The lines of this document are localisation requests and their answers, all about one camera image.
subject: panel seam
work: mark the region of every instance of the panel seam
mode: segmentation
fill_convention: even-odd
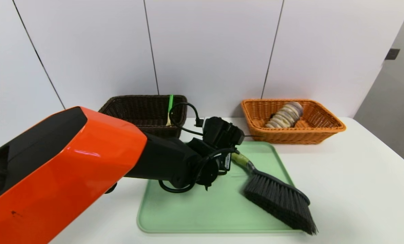
[[[151,45],[152,63],[154,64],[155,82],[157,83],[157,93],[159,95],[160,88],[158,87],[157,69],[155,68],[154,51],[152,49],[152,40],[151,40],[151,31],[149,29],[149,22],[148,22],[148,11],[146,10],[146,0],[143,0],[143,5],[145,6],[146,25],[148,26],[149,44]]]
[[[51,86],[53,87],[54,92],[56,93],[57,98],[58,98],[59,101],[60,101],[60,104],[62,104],[63,109],[66,109],[65,105],[63,105],[62,99],[61,99],[60,96],[59,96],[59,93],[57,93],[57,90],[56,90],[56,88],[54,87],[54,84],[53,84],[53,82],[51,81],[50,76],[48,75],[48,72],[47,72],[46,69],[45,69],[45,66],[43,65],[42,60],[41,60],[40,57],[39,57],[39,54],[38,54],[38,52],[37,52],[37,50],[36,50],[36,48],[35,48],[35,45],[33,44],[33,41],[32,41],[32,39],[31,39],[31,37],[30,37],[30,34],[28,33],[27,28],[25,27],[24,21],[23,21],[22,18],[21,18],[21,14],[19,14],[18,7],[16,6],[15,0],[12,0],[12,2],[13,2],[13,5],[15,6],[16,12],[18,13],[19,19],[21,20],[22,26],[24,27],[24,30],[25,30],[25,32],[27,33],[27,37],[28,37],[28,39],[30,40],[31,45],[33,46],[33,49],[34,49],[34,51],[35,51],[35,53],[36,53],[36,56],[38,57],[38,60],[39,60],[40,64],[42,65],[43,71],[45,71],[46,77],[48,77],[48,80],[50,81],[50,84],[51,84]]]
[[[281,23],[281,17],[282,17],[282,11],[283,11],[284,4],[285,4],[285,0],[282,0],[281,12],[279,14],[279,21],[277,22],[276,34],[274,34],[273,47],[271,48],[271,54],[270,54],[270,60],[268,61],[267,73],[265,74],[265,81],[264,81],[264,86],[262,88],[261,99],[264,97],[265,84],[267,83],[268,71],[270,70],[271,58],[273,57],[274,45],[276,43],[277,33],[279,32],[279,25]]]

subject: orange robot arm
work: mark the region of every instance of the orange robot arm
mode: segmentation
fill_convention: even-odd
[[[185,144],[83,107],[44,119],[0,147],[0,243],[51,241],[124,176],[159,180],[171,192],[210,186],[243,138],[220,118],[211,125],[205,141]]]

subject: stacked cup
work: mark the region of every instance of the stacked cup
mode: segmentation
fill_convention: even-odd
[[[298,102],[285,104],[265,125],[267,128],[291,128],[303,115],[303,107]]]

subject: brown wicker basket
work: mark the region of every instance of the brown wicker basket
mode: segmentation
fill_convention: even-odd
[[[173,104],[187,102],[182,95],[173,96]],[[168,95],[128,95],[110,98],[99,110],[100,113],[131,122],[141,131],[162,138],[179,138],[176,126],[166,126],[169,106]],[[187,118],[187,106],[178,106],[171,115],[175,122],[183,126]]]
[[[303,107],[303,116],[294,128],[266,128],[271,114],[295,101]],[[308,99],[247,99],[241,102],[250,134],[255,141],[275,144],[319,144],[346,130],[345,125],[320,103]]]

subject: white table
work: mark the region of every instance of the white table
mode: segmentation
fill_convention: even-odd
[[[136,224],[147,181],[124,178],[51,243],[404,244],[404,160],[353,119],[340,119],[347,130],[319,145],[274,145],[295,185],[311,200],[317,236],[147,234]],[[245,119],[226,120],[248,135]],[[188,118],[185,128],[200,131],[193,124]],[[192,137],[183,131],[180,139]]]

